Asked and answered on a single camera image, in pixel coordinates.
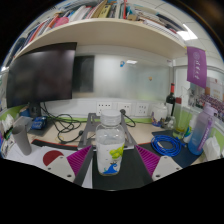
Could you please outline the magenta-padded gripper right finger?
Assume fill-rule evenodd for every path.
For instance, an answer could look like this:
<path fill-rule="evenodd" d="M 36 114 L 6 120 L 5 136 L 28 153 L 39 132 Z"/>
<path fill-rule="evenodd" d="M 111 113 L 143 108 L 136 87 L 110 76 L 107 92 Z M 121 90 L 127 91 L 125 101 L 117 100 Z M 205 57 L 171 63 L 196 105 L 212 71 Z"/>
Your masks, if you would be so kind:
<path fill-rule="evenodd" d="M 169 156 L 158 156 L 139 145 L 136 145 L 135 148 L 153 181 L 160 180 L 182 169 Z"/>

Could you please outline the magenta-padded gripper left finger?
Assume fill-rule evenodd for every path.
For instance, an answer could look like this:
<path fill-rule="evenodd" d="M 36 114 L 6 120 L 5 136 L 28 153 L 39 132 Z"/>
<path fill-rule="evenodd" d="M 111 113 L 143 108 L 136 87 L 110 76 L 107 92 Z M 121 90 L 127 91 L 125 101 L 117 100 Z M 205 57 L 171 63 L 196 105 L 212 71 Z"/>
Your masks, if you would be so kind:
<path fill-rule="evenodd" d="M 58 156 L 46 170 L 76 185 L 82 186 L 93 157 L 93 147 L 87 146 L 68 157 Z"/>

